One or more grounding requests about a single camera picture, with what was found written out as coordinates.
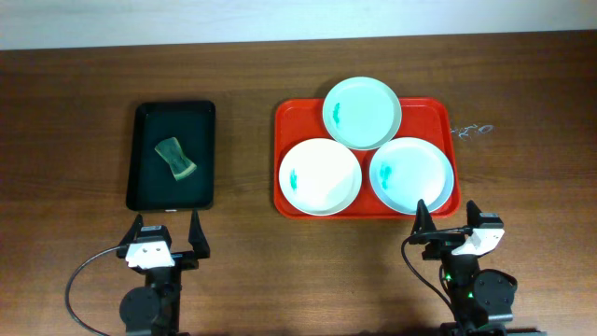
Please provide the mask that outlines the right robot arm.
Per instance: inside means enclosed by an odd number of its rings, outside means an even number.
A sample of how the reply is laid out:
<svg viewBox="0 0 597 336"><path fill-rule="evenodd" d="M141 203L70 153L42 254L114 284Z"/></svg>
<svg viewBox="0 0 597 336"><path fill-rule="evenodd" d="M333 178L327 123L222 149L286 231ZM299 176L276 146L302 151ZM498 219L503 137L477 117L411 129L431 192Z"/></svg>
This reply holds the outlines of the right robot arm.
<svg viewBox="0 0 597 336"><path fill-rule="evenodd" d="M424 201L418 201L411 235L403 241L401 254L406 254L406 245L423 245L422 259L440 262L441 288L407 264L452 314L452 322L440 325L440 335L506 335L505 324L513 320L518 282L507 273L479 266L479 259L497 248L505 233L504 223L497 214L481 211L472 201L466 204L466 216L463 227L439 230Z"/></svg>

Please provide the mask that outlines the pale blue plate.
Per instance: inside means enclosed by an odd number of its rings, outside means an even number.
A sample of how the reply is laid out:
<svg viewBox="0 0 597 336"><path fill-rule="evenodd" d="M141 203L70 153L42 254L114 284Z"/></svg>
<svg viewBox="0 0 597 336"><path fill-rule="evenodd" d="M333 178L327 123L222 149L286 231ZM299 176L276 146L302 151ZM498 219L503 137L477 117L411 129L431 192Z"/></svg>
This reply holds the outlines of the pale blue plate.
<svg viewBox="0 0 597 336"><path fill-rule="evenodd" d="M368 177L377 198L405 215L414 215L419 201L430 212L438 210L455 187L447 155L415 137L397 138L381 146L371 158Z"/></svg>

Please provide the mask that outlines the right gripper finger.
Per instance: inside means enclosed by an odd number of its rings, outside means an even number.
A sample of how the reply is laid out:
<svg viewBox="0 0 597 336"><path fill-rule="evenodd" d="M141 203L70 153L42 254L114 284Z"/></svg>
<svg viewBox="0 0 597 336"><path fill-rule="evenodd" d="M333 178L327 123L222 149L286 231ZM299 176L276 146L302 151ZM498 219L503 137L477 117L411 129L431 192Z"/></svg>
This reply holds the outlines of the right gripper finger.
<svg viewBox="0 0 597 336"><path fill-rule="evenodd" d="M411 235L436 231L437 228L423 199L417 202L415 221Z"/></svg>
<svg viewBox="0 0 597 336"><path fill-rule="evenodd" d="M483 223L482 211L475 204L473 200L466 203L466 220L467 226L471 228L479 228Z"/></svg>

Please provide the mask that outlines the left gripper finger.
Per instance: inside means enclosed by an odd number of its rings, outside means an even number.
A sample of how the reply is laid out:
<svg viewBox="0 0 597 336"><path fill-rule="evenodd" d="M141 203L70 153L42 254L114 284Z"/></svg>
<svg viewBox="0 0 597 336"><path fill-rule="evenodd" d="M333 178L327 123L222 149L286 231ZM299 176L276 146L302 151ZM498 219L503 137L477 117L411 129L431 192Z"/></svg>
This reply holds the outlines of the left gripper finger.
<svg viewBox="0 0 597 336"><path fill-rule="evenodd" d="M119 242L119 246L127 246L133 243L137 233L144 227L144 221L141 214L138 214L133 221L131 227L123 236L122 240Z"/></svg>
<svg viewBox="0 0 597 336"><path fill-rule="evenodd" d="M191 213L188 232L188 242L192 246L192 250L196 259L210 258L211 248L201 228L199 214L196 209L193 209Z"/></svg>

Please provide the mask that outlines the green yellow sponge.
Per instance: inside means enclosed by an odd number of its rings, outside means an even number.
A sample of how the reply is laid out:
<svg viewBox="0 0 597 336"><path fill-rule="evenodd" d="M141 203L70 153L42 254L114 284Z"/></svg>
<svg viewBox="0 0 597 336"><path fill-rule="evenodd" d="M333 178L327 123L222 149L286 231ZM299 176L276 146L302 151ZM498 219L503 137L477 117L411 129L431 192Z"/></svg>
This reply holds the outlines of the green yellow sponge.
<svg viewBox="0 0 597 336"><path fill-rule="evenodd" d="M154 149L168 164L176 181L189 177L197 169L196 163L186 156L176 137L160 141Z"/></svg>

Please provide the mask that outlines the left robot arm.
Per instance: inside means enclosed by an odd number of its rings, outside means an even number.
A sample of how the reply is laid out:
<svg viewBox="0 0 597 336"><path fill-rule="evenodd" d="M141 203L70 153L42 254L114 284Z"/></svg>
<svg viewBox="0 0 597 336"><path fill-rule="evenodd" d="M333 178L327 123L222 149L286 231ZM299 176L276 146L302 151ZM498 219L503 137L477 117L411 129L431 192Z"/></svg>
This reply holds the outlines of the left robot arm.
<svg viewBox="0 0 597 336"><path fill-rule="evenodd" d="M146 226L138 215L118 244L117 257L145 278L130 290L119 306L125 332L135 336L179 336L182 273L199 268L210 246L197 210L191 212L188 251L173 252L172 237L164 225Z"/></svg>

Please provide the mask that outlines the pale green plate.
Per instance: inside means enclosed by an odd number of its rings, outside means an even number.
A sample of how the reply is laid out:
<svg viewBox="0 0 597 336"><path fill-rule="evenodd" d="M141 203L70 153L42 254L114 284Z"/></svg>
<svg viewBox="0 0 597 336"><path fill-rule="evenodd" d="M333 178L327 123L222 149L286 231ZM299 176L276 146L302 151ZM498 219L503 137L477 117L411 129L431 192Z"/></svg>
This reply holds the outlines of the pale green plate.
<svg viewBox="0 0 597 336"><path fill-rule="evenodd" d="M334 140L350 149L371 150L396 136L402 108L385 83L372 77L350 77L326 95L322 120Z"/></svg>

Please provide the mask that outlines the white plate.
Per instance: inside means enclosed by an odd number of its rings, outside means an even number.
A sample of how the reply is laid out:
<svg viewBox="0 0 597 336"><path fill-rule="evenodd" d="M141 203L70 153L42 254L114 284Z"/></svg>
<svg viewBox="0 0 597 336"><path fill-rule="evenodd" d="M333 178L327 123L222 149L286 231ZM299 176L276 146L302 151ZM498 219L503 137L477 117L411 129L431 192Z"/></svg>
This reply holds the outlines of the white plate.
<svg viewBox="0 0 597 336"><path fill-rule="evenodd" d="M316 217L348 208L363 180L355 154L326 138L308 139L291 147L282 158L277 177L285 199L301 213Z"/></svg>

